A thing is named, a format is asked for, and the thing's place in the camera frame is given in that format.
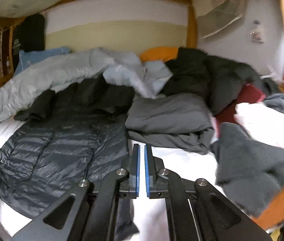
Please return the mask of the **light blue duvet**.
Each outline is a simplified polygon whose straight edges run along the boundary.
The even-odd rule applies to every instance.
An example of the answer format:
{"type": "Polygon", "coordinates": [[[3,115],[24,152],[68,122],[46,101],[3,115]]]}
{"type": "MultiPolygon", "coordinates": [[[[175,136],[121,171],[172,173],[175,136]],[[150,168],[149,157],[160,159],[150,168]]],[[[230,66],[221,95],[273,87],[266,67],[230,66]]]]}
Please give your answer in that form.
{"type": "Polygon", "coordinates": [[[143,64],[133,52],[94,48],[56,55],[40,61],[0,88],[0,123],[27,109],[45,90],[61,91],[68,85],[102,75],[111,85],[132,87],[144,98],[157,98],[172,72],[161,61],[143,64]]]}

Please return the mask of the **black fleece coat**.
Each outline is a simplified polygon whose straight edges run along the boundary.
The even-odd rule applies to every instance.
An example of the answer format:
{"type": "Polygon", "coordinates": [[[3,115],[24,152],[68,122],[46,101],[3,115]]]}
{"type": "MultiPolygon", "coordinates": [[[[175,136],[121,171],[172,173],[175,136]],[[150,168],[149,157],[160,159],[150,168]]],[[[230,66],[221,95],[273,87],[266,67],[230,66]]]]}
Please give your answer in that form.
{"type": "Polygon", "coordinates": [[[249,64],[209,55],[202,50],[180,47],[177,58],[165,65],[173,76],[160,93],[166,96],[180,93],[200,96],[213,115],[236,100],[245,85],[251,84],[263,90],[260,76],[249,64]]]}

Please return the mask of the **black hanging garment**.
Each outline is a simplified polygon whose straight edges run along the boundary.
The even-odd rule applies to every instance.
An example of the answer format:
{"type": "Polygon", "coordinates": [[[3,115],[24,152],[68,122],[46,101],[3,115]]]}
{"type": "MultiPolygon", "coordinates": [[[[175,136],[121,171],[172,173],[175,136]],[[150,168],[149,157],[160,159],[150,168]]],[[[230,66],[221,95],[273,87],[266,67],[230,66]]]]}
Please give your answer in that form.
{"type": "Polygon", "coordinates": [[[41,14],[28,16],[13,32],[13,55],[19,51],[32,52],[45,49],[45,18],[41,14]]]}

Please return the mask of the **grey folded garment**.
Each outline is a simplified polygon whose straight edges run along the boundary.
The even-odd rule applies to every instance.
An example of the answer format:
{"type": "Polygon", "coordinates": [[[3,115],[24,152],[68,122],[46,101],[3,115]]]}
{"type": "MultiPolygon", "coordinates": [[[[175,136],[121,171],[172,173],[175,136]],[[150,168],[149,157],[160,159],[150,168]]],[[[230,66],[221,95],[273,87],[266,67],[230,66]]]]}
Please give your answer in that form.
{"type": "Polygon", "coordinates": [[[133,140],[202,155],[209,152],[215,132],[203,99],[187,93],[154,100],[137,97],[125,127],[133,140]]]}

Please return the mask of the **orange pillow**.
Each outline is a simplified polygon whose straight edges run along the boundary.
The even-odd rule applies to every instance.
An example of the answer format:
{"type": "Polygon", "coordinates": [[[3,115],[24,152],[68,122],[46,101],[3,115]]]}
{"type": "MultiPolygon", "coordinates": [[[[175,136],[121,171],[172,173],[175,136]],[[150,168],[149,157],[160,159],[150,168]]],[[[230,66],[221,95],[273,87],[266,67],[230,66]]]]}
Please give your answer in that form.
{"type": "Polygon", "coordinates": [[[140,56],[140,60],[142,62],[147,61],[157,61],[161,60],[163,62],[176,59],[178,55],[178,48],[177,47],[155,47],[150,48],[144,51],[140,56]]]}

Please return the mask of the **dark quilted down jacket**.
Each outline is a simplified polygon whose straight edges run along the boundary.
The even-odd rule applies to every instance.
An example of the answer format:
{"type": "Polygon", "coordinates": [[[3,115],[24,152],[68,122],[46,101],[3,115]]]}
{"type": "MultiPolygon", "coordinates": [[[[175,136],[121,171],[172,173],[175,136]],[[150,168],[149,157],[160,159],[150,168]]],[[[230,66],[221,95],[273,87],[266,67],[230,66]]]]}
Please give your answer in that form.
{"type": "Polygon", "coordinates": [[[134,94],[103,77],[44,91],[15,115],[22,126],[0,148],[0,199],[33,219],[77,181],[120,168],[134,94]]]}

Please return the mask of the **dark grey sweater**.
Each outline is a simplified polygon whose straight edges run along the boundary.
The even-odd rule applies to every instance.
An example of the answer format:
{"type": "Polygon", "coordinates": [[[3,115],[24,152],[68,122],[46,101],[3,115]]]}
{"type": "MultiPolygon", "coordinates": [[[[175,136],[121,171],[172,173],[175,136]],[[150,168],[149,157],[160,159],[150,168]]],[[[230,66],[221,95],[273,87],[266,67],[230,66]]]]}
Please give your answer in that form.
{"type": "MultiPolygon", "coordinates": [[[[284,93],[259,103],[284,113],[284,93]]],[[[237,122],[220,125],[211,151],[217,160],[216,184],[247,214],[262,214],[284,188],[284,149],[252,139],[237,122]]]]}

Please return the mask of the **white garment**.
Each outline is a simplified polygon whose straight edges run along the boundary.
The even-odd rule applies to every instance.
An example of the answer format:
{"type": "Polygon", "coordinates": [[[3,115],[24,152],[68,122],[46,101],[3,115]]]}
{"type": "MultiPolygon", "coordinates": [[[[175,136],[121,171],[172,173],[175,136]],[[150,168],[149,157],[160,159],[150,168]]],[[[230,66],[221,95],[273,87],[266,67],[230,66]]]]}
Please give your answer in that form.
{"type": "Polygon", "coordinates": [[[263,103],[239,103],[234,119],[252,139],[284,149],[284,113],[263,103]]]}

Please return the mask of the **blue pillow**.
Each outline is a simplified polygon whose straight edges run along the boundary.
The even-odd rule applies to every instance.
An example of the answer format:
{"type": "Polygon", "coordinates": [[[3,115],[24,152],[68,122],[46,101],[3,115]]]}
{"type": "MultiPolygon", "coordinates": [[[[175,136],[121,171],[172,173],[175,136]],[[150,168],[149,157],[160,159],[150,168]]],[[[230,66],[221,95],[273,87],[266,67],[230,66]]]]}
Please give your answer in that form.
{"type": "Polygon", "coordinates": [[[71,50],[67,47],[53,48],[44,51],[25,52],[19,51],[19,62],[14,72],[14,76],[29,68],[31,65],[43,61],[49,57],[56,55],[69,54],[71,50]]]}

